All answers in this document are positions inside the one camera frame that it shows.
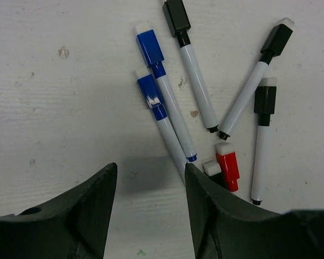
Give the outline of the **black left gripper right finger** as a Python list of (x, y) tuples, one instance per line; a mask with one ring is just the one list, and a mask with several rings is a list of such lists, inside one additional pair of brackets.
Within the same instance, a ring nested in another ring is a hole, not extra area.
[(191, 163), (185, 182), (196, 258), (324, 258), (324, 210), (265, 210)]

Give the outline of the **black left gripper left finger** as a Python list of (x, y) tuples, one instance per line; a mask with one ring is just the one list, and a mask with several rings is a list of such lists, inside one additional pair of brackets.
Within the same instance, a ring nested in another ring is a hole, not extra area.
[(0, 258), (103, 258), (117, 174), (110, 163), (47, 202), (0, 216)]

